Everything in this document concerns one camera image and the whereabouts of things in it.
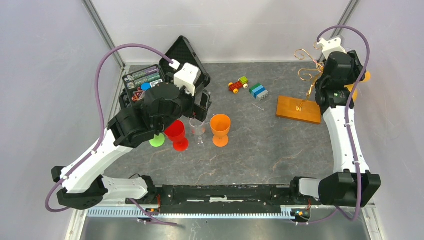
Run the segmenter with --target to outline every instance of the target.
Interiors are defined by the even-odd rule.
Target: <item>green lego brick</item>
[[[247,84],[249,82],[248,78],[245,77],[245,76],[240,77],[238,80],[240,81],[240,83],[242,85],[245,85],[245,84]]]
[[[250,89],[249,89],[249,93],[252,93],[252,91],[255,89],[255,88],[257,88],[257,87],[259,87],[259,86],[262,86],[260,83],[256,83],[254,86],[252,86]]]

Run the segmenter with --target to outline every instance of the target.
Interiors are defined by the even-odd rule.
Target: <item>gray countertop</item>
[[[112,164],[105,175],[128,178],[133,174],[151,176],[164,184],[289,184],[293,177],[325,178],[333,173],[333,151],[324,121],[320,125],[276,117],[278,96],[303,99],[309,82],[301,81],[300,68],[314,68],[310,62],[217,63],[205,64],[211,76],[207,89],[212,106],[208,112],[206,143],[196,145],[185,124],[189,147],[177,152],[168,139],[161,147],[148,142]],[[249,89],[238,94],[228,83],[242,76],[249,86],[261,83],[269,96],[254,99]],[[231,119],[229,143],[216,147],[209,121],[215,114]]]

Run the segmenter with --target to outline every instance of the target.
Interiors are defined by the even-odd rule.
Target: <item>toy car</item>
[[[239,89],[241,88],[247,89],[249,87],[247,82],[248,82],[248,79],[245,76],[241,77],[236,83],[232,83],[232,82],[228,83],[228,90],[230,92],[233,92],[234,94],[237,94],[239,92]]]

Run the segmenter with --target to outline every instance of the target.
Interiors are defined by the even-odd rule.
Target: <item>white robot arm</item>
[[[203,90],[200,105],[195,104],[195,84],[200,75],[198,67],[186,63],[173,76],[174,84],[159,83],[146,91],[141,105],[122,109],[108,123],[97,151],[92,152],[91,157],[74,172],[67,174],[92,151],[98,140],[71,165],[54,167],[51,171],[53,180],[58,182],[64,179],[61,184],[63,188],[57,193],[59,204],[84,210],[103,200],[139,200],[147,197],[149,192],[154,198],[156,188],[149,176],[117,179],[103,174],[117,159],[153,139],[154,135],[163,132],[181,116],[200,121],[206,119],[211,105],[210,93]]]
[[[363,207],[378,190],[381,180],[379,175],[370,173],[370,168],[362,154],[355,128],[354,102],[346,106],[351,93],[345,86],[356,81],[363,66],[354,50],[346,52],[341,46],[342,40],[342,37],[337,36],[330,40],[321,38],[318,42],[326,60],[322,76],[315,84],[315,100],[330,133],[334,156],[333,175],[325,179],[295,177],[291,185],[301,195],[319,199],[324,205],[355,206],[358,175],[354,150],[346,126],[348,124],[360,166],[361,207]],[[349,123],[346,123],[346,108],[348,108]]]

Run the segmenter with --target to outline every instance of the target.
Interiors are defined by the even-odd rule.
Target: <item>white wall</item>
[[[424,2],[363,0],[349,21],[368,38],[371,80],[360,85],[356,124],[372,173],[380,174],[375,201],[389,240],[424,236]],[[346,46],[362,40],[347,30]]]
[[[146,44],[167,51],[178,36],[202,62],[294,61],[337,24],[349,0],[93,0],[116,46]],[[157,62],[153,53],[121,51],[127,63]]]
[[[94,75],[108,48],[78,0],[3,0],[0,13],[0,239],[63,239],[72,212],[44,208],[50,170],[98,138]],[[106,116],[119,73],[111,59],[101,74]]]

